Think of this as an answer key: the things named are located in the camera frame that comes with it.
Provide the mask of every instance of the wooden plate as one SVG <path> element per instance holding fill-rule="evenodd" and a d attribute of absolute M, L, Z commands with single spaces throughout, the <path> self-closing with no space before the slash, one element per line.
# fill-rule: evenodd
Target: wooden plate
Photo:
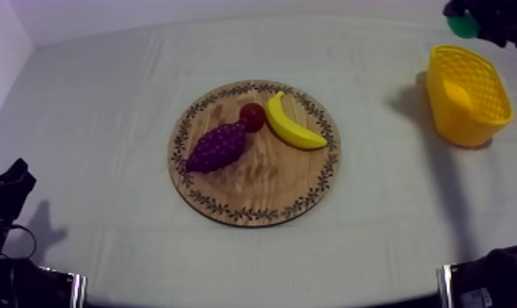
<path fill-rule="evenodd" d="M 209 174 L 187 172 L 185 160 L 207 131 L 238 120 L 249 102 L 262 106 L 284 91 L 283 108 L 300 125 L 321 133 L 327 147 L 298 150 L 269 126 L 247 135 L 241 158 Z M 314 98 L 286 84 L 246 80 L 216 88 L 180 117 L 169 144 L 169 172 L 184 200 L 204 216 L 240 227 L 281 224 L 304 214 L 327 193 L 338 171 L 340 137 L 329 113 Z"/>

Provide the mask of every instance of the toy banana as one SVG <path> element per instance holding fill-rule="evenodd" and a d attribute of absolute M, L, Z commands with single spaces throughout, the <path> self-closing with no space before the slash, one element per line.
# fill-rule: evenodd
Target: toy banana
<path fill-rule="evenodd" d="M 316 149 L 327 145 L 327 140 L 319 134 L 298 125 L 285 115 L 281 105 L 281 97 L 285 93 L 277 92 L 265 107 L 265 115 L 271 128 L 283 140 L 303 149 Z"/>

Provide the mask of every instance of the white tablecloth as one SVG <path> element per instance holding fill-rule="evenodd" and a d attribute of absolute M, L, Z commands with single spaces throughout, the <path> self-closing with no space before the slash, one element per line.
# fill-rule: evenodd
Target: white tablecloth
<path fill-rule="evenodd" d="M 421 72 L 436 43 L 490 59 L 515 122 L 490 147 L 432 132 Z M 304 216 L 268 229 L 203 218 L 170 183 L 175 121 L 206 91 L 271 79 L 319 100 L 342 164 Z M 277 16 L 108 34 L 39 49 L 0 113 L 0 173 L 38 179 L 18 222 L 34 261 L 94 299 L 168 307 L 343 307 L 433 292 L 434 270 L 517 244 L 517 51 L 418 26 Z M 30 242 L 12 232 L 7 251 Z"/>

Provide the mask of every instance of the floral border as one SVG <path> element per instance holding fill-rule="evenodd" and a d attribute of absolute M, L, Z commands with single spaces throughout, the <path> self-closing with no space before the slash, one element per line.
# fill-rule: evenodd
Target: floral border
<path fill-rule="evenodd" d="M 185 169 L 185 158 L 182 153 L 186 150 L 186 142 L 189 139 L 189 129 L 192 126 L 192 119 L 195 118 L 198 112 L 204 111 L 210 104 L 215 104 L 219 99 L 232 97 L 235 95 L 241 95 L 249 91 L 255 90 L 257 92 L 268 92 L 277 93 L 283 91 L 285 93 L 292 94 L 296 101 L 304 107 L 308 115 L 316 118 L 316 124 L 320 126 L 320 134 L 327 140 L 327 148 L 329 154 L 323 168 L 320 171 L 320 175 L 317 176 L 317 183 L 314 187 L 308 190 L 306 196 L 298 197 L 291 206 L 285 206 L 282 211 L 278 210 L 254 210 L 252 208 L 242 208 L 240 210 L 233 210 L 228 204 L 221 204 L 216 201 L 213 197 L 208 197 L 202 194 L 199 189 L 192 189 L 191 187 L 195 184 L 193 181 L 193 174 L 186 171 Z M 329 123 L 324 115 L 324 110 L 318 108 L 304 93 L 295 91 L 294 88 L 281 85 L 281 84 L 253 84 L 246 83 L 244 85 L 233 86 L 229 90 L 221 90 L 218 93 L 212 93 L 205 96 L 200 102 L 193 103 L 185 113 L 184 118 L 181 120 L 178 127 L 178 132 L 174 137 L 174 151 L 170 158 L 175 164 L 175 170 L 181 177 L 182 185 L 189 189 L 188 198 L 192 201 L 199 203 L 204 206 L 210 213 L 218 213 L 220 215 L 227 215 L 234 223 L 239 220 L 247 219 L 253 220 L 267 220 L 271 222 L 273 220 L 284 217 L 286 220 L 298 216 L 302 211 L 306 211 L 320 197 L 320 193 L 329 189 L 329 181 L 334 176 L 334 166 L 338 162 L 338 154 L 335 152 L 338 149 L 337 142 L 334 137 L 333 126 Z"/>

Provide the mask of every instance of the yellow basket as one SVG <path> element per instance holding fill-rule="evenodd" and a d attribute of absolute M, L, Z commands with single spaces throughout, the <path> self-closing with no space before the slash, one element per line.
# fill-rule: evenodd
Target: yellow basket
<path fill-rule="evenodd" d="M 514 117 L 492 63 L 464 48 L 434 47 L 426 86 L 436 130 L 456 145 L 482 145 Z"/>

